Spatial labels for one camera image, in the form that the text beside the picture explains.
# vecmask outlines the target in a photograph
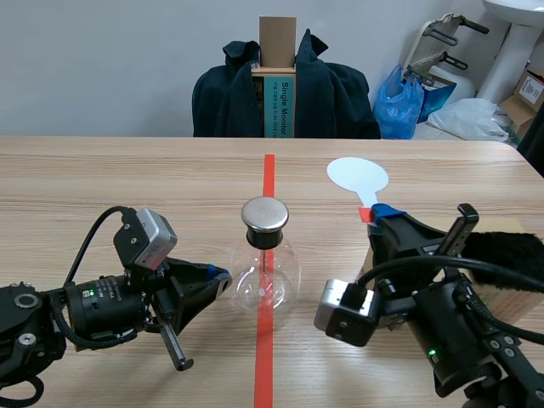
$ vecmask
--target white paddle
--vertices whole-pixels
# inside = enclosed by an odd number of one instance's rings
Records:
[[[364,207],[376,204],[376,193],[389,182],[383,167],[359,157],[336,159],[329,163],[326,172],[334,184],[357,193]]]

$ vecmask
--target floor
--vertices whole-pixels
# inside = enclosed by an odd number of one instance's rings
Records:
[[[443,132],[436,127],[429,126],[426,122],[419,123],[416,126],[416,134],[413,140],[459,140],[463,139],[454,136],[451,133]]]

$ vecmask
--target blue plastic bag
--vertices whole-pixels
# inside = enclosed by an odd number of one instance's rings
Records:
[[[400,65],[391,72],[377,92],[374,116],[382,139],[411,139],[422,111],[423,88],[417,80],[402,83]]]

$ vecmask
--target black fur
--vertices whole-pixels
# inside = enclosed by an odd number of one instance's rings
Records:
[[[500,265],[544,281],[544,244],[535,235],[507,232],[472,233],[466,243],[467,246],[462,251],[464,258]],[[501,278],[477,271],[473,271],[473,277],[479,284],[534,292],[529,287],[513,286]]]

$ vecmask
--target bag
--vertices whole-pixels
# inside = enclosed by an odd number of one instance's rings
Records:
[[[382,139],[411,139],[422,111],[423,88],[414,83],[402,83],[402,68],[397,65],[377,92],[374,116],[380,125]]]
[[[493,121],[496,104],[489,100],[470,98],[431,113],[427,123],[465,140],[504,142],[508,133]]]

